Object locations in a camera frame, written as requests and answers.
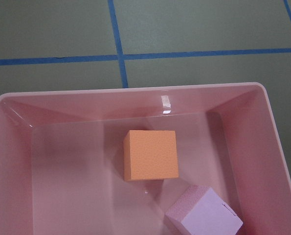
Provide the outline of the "orange foam block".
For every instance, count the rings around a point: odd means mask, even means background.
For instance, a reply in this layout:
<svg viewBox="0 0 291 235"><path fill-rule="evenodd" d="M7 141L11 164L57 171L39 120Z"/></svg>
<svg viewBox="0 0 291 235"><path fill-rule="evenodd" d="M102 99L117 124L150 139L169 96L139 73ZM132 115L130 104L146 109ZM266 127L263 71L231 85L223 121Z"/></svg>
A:
<svg viewBox="0 0 291 235"><path fill-rule="evenodd" d="M176 132L130 130L123 140L124 180L179 177Z"/></svg>

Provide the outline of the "light pink foam block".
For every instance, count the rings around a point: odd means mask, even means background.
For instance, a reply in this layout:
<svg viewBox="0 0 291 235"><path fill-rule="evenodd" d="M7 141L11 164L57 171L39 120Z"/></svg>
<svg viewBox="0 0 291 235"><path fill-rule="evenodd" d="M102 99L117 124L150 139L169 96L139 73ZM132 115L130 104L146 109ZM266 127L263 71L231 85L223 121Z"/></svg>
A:
<svg viewBox="0 0 291 235"><path fill-rule="evenodd" d="M192 185L165 213L183 235L235 235L243 222L217 193Z"/></svg>

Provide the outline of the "pink plastic bin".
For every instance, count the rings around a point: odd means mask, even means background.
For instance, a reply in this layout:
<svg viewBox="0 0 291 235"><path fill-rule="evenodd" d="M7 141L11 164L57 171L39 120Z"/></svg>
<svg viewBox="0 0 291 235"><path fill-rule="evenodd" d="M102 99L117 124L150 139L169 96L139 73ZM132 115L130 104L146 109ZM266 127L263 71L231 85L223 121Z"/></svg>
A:
<svg viewBox="0 0 291 235"><path fill-rule="evenodd" d="M291 235L256 82L0 96L0 235Z"/></svg>

